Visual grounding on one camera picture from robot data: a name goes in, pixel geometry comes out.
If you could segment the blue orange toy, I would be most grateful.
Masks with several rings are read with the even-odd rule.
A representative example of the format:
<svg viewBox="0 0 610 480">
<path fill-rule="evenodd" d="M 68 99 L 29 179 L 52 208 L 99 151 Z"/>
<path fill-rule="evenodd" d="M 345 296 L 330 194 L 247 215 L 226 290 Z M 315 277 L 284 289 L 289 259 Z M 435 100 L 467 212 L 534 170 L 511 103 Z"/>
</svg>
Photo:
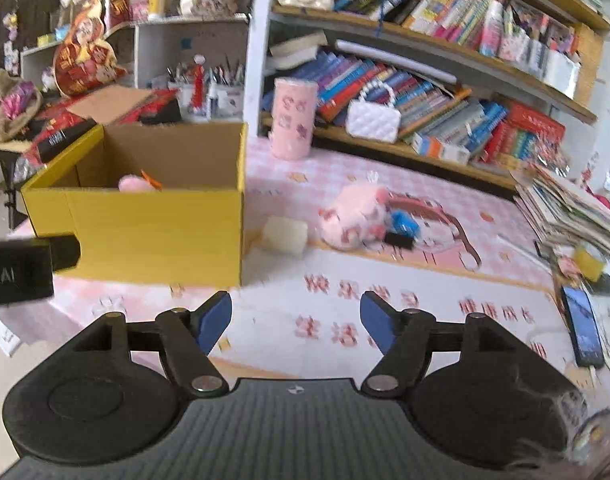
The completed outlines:
<svg viewBox="0 0 610 480">
<path fill-rule="evenodd" d="M 419 235 L 420 226 L 408 211 L 394 209 L 391 212 L 391 231 L 414 238 Z"/>
</svg>

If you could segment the large pink pig plush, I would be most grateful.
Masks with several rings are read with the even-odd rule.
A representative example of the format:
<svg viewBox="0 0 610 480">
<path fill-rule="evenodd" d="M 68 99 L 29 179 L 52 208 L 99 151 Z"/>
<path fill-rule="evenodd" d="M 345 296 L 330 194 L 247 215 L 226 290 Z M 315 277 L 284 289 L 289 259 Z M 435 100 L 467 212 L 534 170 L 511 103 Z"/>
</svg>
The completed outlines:
<svg viewBox="0 0 610 480">
<path fill-rule="evenodd" d="M 319 210 L 320 238 L 337 250 L 354 250 L 384 240 L 390 223 L 391 193 L 376 172 L 342 188 L 337 198 Z"/>
</svg>

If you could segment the white sponge block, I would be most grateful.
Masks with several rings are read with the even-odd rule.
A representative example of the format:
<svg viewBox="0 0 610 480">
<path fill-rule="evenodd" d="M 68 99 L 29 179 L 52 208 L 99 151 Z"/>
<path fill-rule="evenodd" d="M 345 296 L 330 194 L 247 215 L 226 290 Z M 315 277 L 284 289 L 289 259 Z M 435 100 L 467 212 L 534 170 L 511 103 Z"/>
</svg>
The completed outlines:
<svg viewBox="0 0 610 480">
<path fill-rule="evenodd" d="M 262 248 L 282 255 L 303 255 L 307 240 L 308 226 L 301 220 L 272 216 L 262 229 Z"/>
</svg>

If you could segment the small pink chick plush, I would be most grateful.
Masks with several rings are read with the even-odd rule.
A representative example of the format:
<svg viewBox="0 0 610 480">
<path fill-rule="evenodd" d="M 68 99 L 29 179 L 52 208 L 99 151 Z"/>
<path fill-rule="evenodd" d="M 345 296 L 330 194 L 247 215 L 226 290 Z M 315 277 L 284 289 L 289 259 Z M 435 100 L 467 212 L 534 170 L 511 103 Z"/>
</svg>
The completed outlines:
<svg viewBox="0 0 610 480">
<path fill-rule="evenodd" d="M 125 193 L 144 193 L 151 191 L 160 191 L 163 185 L 150 177 L 146 172 L 141 174 L 126 174 L 121 177 L 117 185 L 120 192 Z"/>
</svg>

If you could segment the black binder clip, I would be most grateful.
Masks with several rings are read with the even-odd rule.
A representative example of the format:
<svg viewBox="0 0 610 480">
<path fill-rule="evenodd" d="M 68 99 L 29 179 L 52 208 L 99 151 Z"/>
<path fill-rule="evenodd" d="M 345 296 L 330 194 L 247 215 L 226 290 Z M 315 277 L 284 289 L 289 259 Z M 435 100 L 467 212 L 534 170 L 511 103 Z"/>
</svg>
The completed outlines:
<svg viewBox="0 0 610 480">
<path fill-rule="evenodd" d="M 415 239 L 412 236 L 396 232 L 386 232 L 383 242 L 386 245 L 405 250 L 412 250 L 413 245 L 415 245 Z"/>
</svg>

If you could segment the black rectangular box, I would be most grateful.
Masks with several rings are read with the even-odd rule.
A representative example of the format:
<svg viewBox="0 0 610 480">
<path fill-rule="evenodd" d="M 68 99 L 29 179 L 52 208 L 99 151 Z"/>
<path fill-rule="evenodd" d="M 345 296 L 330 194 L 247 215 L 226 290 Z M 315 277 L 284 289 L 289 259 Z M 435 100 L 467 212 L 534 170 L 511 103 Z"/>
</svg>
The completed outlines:
<svg viewBox="0 0 610 480">
<path fill-rule="evenodd" d="M 78 124 L 52 132 L 50 136 L 37 144 L 37 154 L 42 164 L 51 162 L 58 154 L 96 127 L 96 122 L 89 118 Z"/>
</svg>

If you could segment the yellow cardboard box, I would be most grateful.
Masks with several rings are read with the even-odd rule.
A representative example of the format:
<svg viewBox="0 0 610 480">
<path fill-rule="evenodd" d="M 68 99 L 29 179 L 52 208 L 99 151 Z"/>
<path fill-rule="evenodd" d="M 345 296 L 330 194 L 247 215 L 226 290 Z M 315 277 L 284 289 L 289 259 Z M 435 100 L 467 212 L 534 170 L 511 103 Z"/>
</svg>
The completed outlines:
<svg viewBox="0 0 610 480">
<path fill-rule="evenodd" d="M 72 278 L 237 286 L 242 275 L 243 122 L 96 126 L 22 188 L 36 235 L 74 234 Z M 146 172 L 160 191 L 120 192 Z"/>
</svg>

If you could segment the pink checkered table mat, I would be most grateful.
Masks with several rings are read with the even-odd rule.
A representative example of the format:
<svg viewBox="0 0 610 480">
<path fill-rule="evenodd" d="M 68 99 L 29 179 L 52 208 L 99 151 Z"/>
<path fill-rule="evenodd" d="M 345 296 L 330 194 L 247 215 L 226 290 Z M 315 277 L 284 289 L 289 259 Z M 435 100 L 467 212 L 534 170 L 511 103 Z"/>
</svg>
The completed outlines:
<svg viewBox="0 0 610 480">
<path fill-rule="evenodd" d="M 319 210 L 342 188 L 376 172 L 390 205 L 421 222 L 412 250 L 383 242 L 347 252 L 322 241 Z M 269 217 L 307 223 L 303 255 L 263 249 Z M 416 308 L 442 322 L 484 314 L 563 374 L 571 374 L 571 337 L 552 276 L 529 260 L 526 219 L 513 203 L 438 178 L 338 152 L 312 150 L 281 160 L 247 133 L 242 275 L 237 286 L 137 284 L 54 278 L 54 294 L 36 307 L 32 327 L 53 330 L 53 311 L 86 327 L 100 315 L 150 321 L 172 308 L 192 310 L 217 290 L 232 318 L 211 351 L 227 377 L 351 377 L 361 382 L 380 351 L 360 322 L 359 302 L 375 292 L 396 310 Z"/>
</svg>

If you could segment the black smartphone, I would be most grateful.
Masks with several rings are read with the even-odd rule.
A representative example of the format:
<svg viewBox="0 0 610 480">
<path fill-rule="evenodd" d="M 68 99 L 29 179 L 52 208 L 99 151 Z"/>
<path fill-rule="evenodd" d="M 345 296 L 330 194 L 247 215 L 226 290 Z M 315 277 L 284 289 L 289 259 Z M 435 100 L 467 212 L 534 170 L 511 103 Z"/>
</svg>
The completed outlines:
<svg viewBox="0 0 610 480">
<path fill-rule="evenodd" d="M 563 285 L 561 299 L 570 328 L 576 365 L 586 368 L 603 367 L 604 352 L 590 297 L 582 289 Z"/>
</svg>

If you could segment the white quilted pearl handbag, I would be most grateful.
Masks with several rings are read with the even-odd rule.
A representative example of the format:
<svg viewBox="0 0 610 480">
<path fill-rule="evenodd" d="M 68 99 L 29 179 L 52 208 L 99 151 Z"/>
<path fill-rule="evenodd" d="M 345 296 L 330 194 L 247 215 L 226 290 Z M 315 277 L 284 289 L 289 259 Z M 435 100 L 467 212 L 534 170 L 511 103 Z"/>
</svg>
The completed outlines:
<svg viewBox="0 0 610 480">
<path fill-rule="evenodd" d="M 384 104 L 367 100 L 373 89 L 386 92 Z M 401 112 L 395 107 L 394 90 L 385 82 L 374 79 L 363 86 L 358 98 L 353 99 L 347 108 L 346 132 L 353 138 L 393 144 L 398 137 Z"/>
</svg>

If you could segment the red fortune god decoration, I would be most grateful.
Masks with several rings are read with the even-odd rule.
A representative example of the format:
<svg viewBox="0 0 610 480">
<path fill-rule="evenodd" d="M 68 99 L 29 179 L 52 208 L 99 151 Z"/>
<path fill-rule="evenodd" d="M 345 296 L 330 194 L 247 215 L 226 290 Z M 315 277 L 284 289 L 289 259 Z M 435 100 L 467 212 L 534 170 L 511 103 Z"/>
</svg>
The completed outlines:
<svg viewBox="0 0 610 480">
<path fill-rule="evenodd" d="M 62 96 L 81 96 L 126 74 L 107 37 L 130 24 L 129 0 L 86 0 L 56 49 L 53 73 Z"/>
</svg>

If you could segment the white pen holder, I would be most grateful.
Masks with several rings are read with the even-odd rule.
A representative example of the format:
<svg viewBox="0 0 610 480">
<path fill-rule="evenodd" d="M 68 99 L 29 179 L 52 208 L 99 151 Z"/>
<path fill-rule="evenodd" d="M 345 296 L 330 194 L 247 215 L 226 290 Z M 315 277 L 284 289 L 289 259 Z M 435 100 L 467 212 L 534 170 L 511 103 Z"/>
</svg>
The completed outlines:
<svg viewBox="0 0 610 480">
<path fill-rule="evenodd" d="M 205 84 L 202 106 L 192 105 L 193 82 L 168 82 L 168 90 L 175 90 L 183 116 L 205 120 L 241 119 L 244 107 L 244 87 L 208 82 Z"/>
</svg>

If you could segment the red white figurine pen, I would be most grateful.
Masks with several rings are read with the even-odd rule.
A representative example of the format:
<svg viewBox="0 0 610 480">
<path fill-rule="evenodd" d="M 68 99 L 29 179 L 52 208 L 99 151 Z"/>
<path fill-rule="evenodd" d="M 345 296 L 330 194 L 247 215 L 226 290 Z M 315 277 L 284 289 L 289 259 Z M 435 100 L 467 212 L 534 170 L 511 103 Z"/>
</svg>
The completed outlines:
<svg viewBox="0 0 610 480">
<path fill-rule="evenodd" d="M 193 93 L 191 98 L 191 106 L 194 112 L 201 110 L 203 107 L 204 98 L 204 65 L 205 58 L 201 54 L 196 54 L 193 57 Z"/>
</svg>

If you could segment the white cubby shelf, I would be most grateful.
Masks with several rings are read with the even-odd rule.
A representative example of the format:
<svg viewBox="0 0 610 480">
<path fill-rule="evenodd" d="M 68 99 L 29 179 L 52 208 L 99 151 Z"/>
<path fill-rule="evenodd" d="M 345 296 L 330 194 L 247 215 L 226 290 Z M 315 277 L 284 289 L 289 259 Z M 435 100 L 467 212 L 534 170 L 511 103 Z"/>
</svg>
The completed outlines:
<svg viewBox="0 0 610 480">
<path fill-rule="evenodd" d="M 218 21 L 174 16 L 129 24 L 107 37 L 127 73 L 101 88 L 120 84 L 153 90 L 170 68 L 192 62 L 196 54 L 204 56 L 211 70 L 225 68 L 247 80 L 253 51 L 250 29 L 243 14 Z"/>
</svg>

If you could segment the wooden bookshelf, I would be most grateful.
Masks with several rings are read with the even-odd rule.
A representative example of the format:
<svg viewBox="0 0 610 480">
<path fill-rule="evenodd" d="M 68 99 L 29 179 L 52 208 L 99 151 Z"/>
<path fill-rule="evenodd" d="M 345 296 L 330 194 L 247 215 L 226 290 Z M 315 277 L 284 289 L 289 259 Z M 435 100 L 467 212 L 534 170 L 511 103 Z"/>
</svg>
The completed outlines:
<svg viewBox="0 0 610 480">
<path fill-rule="evenodd" d="M 599 117 L 591 110 L 573 103 L 532 76 L 443 40 L 406 32 L 392 24 L 378 29 L 377 24 L 358 16 L 282 9 L 274 6 L 273 0 L 253 0 L 253 11 L 247 45 L 250 71 L 247 83 L 250 87 L 245 91 L 244 117 L 249 122 L 251 133 L 261 138 L 267 136 L 270 125 L 270 120 L 261 112 L 261 101 L 265 74 L 263 56 L 272 24 L 283 25 L 289 34 L 321 29 L 330 39 L 355 42 L 435 68 L 442 73 L 439 75 L 441 80 L 451 75 L 470 89 L 496 92 L 545 112 L 551 110 L 557 116 L 569 118 L 588 128 L 598 124 Z M 430 174 L 499 197 L 514 195 L 514 180 L 508 174 L 496 174 L 473 166 L 459 166 L 454 162 L 415 155 L 406 145 L 385 146 L 354 141 L 337 127 L 317 129 L 314 146 Z"/>
</svg>

